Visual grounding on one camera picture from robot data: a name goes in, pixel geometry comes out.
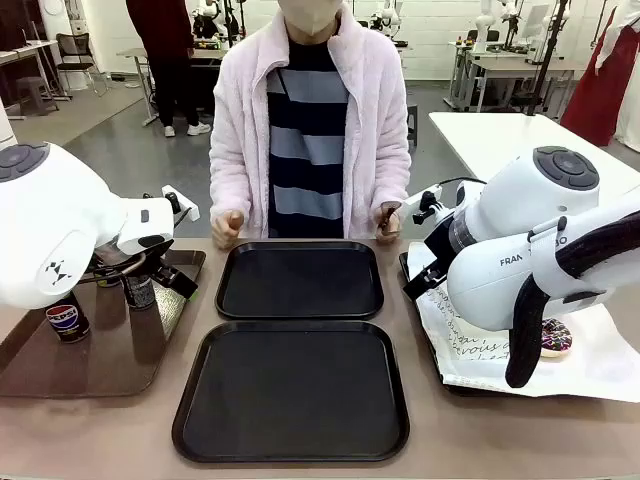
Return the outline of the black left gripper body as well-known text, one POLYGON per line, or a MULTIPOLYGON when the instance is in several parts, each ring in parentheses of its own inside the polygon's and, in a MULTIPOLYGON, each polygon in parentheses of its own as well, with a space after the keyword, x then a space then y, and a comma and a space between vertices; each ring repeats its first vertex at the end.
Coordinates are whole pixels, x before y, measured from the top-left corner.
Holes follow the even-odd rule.
POLYGON ((133 256, 124 254, 104 254, 100 256, 95 254, 94 266, 91 267, 91 272, 106 274, 107 276, 149 276, 149 266, 160 259, 165 262, 165 254, 170 247, 171 243, 160 243, 133 256))

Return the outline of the person's left hand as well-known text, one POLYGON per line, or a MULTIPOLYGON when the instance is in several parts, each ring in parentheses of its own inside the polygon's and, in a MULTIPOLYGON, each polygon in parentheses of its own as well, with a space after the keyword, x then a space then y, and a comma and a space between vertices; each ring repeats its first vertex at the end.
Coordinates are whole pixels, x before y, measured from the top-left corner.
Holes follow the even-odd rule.
POLYGON ((393 229, 393 232, 382 232, 379 223, 381 221, 381 205, 374 213, 374 222, 376 224, 376 240, 380 244, 391 244, 395 242, 401 231, 401 217, 399 216, 399 210, 391 217, 389 227, 393 229))

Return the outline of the person's right hand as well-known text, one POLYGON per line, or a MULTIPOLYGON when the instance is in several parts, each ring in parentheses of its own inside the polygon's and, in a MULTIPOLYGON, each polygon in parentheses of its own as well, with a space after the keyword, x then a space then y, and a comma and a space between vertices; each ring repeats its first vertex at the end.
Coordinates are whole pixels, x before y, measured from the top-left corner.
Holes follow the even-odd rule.
POLYGON ((219 250, 231 249, 239 238, 244 225, 244 214, 239 210, 229 210, 212 217, 212 238, 219 250))

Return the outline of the smaller black serving tray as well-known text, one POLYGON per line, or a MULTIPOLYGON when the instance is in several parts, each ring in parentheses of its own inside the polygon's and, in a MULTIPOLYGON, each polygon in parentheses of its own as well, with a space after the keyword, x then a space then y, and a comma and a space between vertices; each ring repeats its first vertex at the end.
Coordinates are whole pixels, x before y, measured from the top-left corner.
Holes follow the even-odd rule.
POLYGON ((366 320, 383 304, 374 251, 349 240, 241 244, 215 297, 230 320, 366 320))

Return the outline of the chocolate sprinkle donut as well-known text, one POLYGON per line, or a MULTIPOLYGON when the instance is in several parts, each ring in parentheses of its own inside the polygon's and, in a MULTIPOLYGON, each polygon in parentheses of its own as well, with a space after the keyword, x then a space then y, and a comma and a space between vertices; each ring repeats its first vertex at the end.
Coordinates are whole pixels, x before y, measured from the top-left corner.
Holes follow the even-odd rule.
POLYGON ((570 330, 563 322, 554 318, 543 321, 541 341, 542 358, 565 356, 573 345, 573 337, 570 330))

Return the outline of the larger black serving tray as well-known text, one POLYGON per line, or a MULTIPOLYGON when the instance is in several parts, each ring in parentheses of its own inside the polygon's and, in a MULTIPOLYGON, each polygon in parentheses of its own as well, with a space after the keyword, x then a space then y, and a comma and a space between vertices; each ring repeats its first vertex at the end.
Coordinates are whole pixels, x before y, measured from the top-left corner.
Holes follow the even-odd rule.
POLYGON ((200 464, 385 461, 410 432, 390 337, 363 321, 234 321, 202 339, 174 417, 200 464))

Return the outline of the white paper sheet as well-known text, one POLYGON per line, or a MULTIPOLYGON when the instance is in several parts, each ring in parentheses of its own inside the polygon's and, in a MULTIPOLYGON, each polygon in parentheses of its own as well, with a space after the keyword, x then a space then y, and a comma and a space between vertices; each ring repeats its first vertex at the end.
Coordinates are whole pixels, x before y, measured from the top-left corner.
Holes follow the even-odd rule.
POLYGON ((559 320, 570 330, 573 345, 559 358, 542 358, 525 387, 513 389, 505 381, 507 360, 460 360, 448 346, 448 329, 424 332, 436 351, 444 382, 527 397, 581 396, 640 403, 640 347, 632 347, 619 333, 602 305, 559 320))

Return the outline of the person in pink fleece jacket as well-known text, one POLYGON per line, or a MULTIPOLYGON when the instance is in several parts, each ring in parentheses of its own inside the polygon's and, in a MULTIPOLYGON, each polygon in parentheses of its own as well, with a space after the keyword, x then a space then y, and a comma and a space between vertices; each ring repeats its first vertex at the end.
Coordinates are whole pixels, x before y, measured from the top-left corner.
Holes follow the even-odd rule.
POLYGON ((278 0, 224 56, 214 88, 210 220, 239 238, 376 240, 374 213, 410 179, 399 53, 346 0, 278 0))

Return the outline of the white background work tables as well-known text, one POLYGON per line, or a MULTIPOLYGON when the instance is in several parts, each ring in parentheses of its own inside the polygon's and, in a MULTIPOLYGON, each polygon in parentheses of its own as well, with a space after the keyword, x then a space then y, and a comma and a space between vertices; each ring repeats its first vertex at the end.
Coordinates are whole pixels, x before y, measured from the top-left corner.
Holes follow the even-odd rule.
MULTIPOLYGON (((533 65, 523 54, 512 52, 474 53, 472 48, 462 42, 451 41, 454 49, 454 61, 448 84, 448 92, 443 97, 445 104, 453 111, 480 113, 491 106, 487 102, 487 86, 491 80, 505 84, 504 91, 498 95, 499 108, 510 103, 516 87, 535 85, 542 72, 540 65, 533 65)), ((545 72, 539 97, 539 109, 548 113, 555 91, 560 92, 557 108, 552 116, 557 118, 568 102, 572 87, 584 72, 584 66, 564 57, 553 58, 545 72)))

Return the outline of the black office chair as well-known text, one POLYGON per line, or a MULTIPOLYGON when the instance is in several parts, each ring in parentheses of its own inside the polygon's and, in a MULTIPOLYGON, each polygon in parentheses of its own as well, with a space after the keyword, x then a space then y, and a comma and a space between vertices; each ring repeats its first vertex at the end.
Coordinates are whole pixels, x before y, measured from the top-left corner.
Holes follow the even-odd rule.
POLYGON ((70 73, 81 73, 98 97, 109 91, 107 78, 98 68, 91 50, 90 34, 58 33, 55 38, 61 62, 56 70, 69 80, 70 73))

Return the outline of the standing person in dark red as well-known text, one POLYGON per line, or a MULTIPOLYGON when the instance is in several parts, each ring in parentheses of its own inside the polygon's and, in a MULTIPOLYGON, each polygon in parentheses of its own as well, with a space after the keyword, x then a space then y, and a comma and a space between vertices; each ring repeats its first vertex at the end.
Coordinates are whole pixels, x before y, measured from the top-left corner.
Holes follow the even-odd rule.
POLYGON ((125 0, 125 3, 147 54, 165 136, 175 135, 175 109, 185 117, 189 136, 209 133, 211 126, 200 121, 195 104, 190 64, 194 37, 185 0, 125 0))

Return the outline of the grey background table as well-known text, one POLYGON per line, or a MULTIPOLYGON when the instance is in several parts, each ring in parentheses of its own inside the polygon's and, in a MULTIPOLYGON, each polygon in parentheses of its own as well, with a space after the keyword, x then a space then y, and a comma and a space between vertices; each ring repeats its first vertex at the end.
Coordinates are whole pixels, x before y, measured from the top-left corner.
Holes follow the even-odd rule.
MULTIPOLYGON (((211 50, 196 48, 192 60, 196 62, 195 67, 197 68, 218 71, 221 61, 227 52, 227 49, 211 50)), ((147 52, 143 47, 136 47, 118 52, 117 56, 134 61, 138 82, 142 88, 143 100, 147 111, 147 117, 142 121, 142 126, 147 127, 159 119, 157 108, 151 102, 151 97, 155 90, 153 75, 147 59, 147 52)))

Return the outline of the black tripod pole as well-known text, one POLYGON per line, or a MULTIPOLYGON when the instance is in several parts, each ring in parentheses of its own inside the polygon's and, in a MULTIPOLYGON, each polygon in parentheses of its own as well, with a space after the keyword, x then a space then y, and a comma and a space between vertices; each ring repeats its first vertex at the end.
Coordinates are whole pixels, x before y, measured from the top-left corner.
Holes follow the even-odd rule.
POLYGON ((554 10, 550 16, 550 26, 547 28, 547 35, 540 50, 542 63, 540 64, 539 72, 535 76, 533 91, 529 94, 529 103, 525 110, 527 116, 533 116, 535 113, 559 33, 567 22, 565 12, 571 8, 571 5, 572 0, 556 0, 554 10))

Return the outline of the white desk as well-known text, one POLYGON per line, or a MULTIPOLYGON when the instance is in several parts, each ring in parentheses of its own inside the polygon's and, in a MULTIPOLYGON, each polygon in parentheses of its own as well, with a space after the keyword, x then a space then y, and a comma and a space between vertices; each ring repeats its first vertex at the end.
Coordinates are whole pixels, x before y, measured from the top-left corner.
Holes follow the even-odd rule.
MULTIPOLYGON (((39 71, 39 75, 35 77, 41 77, 46 82, 47 90, 55 99, 55 95, 51 90, 49 79, 45 71, 43 60, 41 58, 41 53, 47 48, 50 48, 56 45, 57 45, 57 42, 55 40, 27 40, 26 45, 23 47, 19 47, 17 49, 13 49, 9 51, 0 51, 0 67, 9 65, 12 63, 18 63, 20 61, 25 61, 28 59, 34 59, 37 63, 37 67, 39 71)), ((20 113, 19 115, 9 116, 8 119, 9 120, 25 120, 26 116, 22 116, 20 113)))

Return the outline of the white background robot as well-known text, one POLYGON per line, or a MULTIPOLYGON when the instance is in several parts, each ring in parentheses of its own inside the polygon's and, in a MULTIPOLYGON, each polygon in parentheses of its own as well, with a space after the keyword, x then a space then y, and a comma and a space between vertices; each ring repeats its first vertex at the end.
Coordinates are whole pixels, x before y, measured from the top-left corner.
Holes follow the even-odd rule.
POLYGON ((382 0, 369 19, 369 28, 393 38, 400 30, 401 0, 382 0))

